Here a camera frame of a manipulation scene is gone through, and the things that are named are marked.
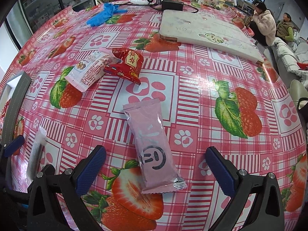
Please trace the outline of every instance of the red snack packet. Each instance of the red snack packet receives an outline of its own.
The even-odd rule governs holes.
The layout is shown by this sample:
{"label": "red snack packet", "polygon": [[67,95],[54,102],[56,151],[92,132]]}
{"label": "red snack packet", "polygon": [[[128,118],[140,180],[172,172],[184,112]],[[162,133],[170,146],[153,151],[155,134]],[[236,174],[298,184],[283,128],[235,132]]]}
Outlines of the red snack packet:
{"label": "red snack packet", "polygon": [[122,62],[107,65],[104,71],[140,85],[139,73],[144,60],[142,54],[128,48],[113,48],[112,53]]}

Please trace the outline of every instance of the white plastic package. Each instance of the white plastic package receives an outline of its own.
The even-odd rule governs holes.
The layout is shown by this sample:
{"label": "white plastic package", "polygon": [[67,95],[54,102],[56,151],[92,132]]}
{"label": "white plastic package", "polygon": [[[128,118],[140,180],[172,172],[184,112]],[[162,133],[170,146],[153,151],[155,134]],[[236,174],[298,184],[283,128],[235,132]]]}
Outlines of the white plastic package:
{"label": "white plastic package", "polygon": [[65,79],[79,91],[85,92],[106,73],[104,72],[106,65],[118,62],[119,59],[111,50],[99,48],[76,64]]}
{"label": "white plastic package", "polygon": [[39,161],[42,155],[42,148],[44,146],[44,143],[47,137],[47,131],[42,126],[39,126],[38,128],[39,129],[36,132],[35,137],[34,137],[32,149],[30,153],[30,158],[28,162],[27,172],[26,172],[27,181],[29,184],[32,183],[32,181],[34,180],[37,174],[37,170],[39,167]]}

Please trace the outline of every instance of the green sweater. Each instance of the green sweater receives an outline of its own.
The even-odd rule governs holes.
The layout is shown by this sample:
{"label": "green sweater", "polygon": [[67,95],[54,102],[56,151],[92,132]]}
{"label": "green sweater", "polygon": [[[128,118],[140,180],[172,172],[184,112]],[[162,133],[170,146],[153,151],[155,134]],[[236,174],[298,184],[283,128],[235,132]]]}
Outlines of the green sweater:
{"label": "green sweater", "polygon": [[285,40],[287,40],[287,41],[294,41],[293,28],[292,27],[288,27],[288,32],[289,32],[289,35],[285,36]]}

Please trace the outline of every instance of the snack wrapper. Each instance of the snack wrapper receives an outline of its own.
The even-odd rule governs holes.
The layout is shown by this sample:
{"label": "snack wrapper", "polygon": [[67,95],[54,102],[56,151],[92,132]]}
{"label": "snack wrapper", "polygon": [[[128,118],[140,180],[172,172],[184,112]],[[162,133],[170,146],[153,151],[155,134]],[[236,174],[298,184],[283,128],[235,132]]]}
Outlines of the snack wrapper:
{"label": "snack wrapper", "polygon": [[140,85],[139,73],[144,60],[142,54],[128,48],[113,48],[112,53],[122,61],[106,65],[104,71]]}
{"label": "snack wrapper", "polygon": [[134,134],[144,186],[142,194],[174,192],[187,187],[176,169],[167,136],[159,99],[123,105]]}
{"label": "snack wrapper", "polygon": [[116,64],[118,61],[112,51],[99,48],[76,64],[65,79],[79,91],[85,92],[106,73],[106,65]]}

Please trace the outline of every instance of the older woman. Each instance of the older woman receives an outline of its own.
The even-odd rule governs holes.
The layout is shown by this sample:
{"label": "older woman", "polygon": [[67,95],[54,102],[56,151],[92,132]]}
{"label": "older woman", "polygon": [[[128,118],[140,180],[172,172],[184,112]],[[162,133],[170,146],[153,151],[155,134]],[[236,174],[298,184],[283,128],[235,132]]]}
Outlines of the older woman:
{"label": "older woman", "polygon": [[288,13],[283,14],[283,19],[277,25],[277,36],[286,43],[294,41],[293,23]]}
{"label": "older woman", "polygon": [[254,0],[253,7],[255,12],[249,26],[254,32],[253,38],[263,46],[271,46],[276,34],[275,19],[261,0]]}

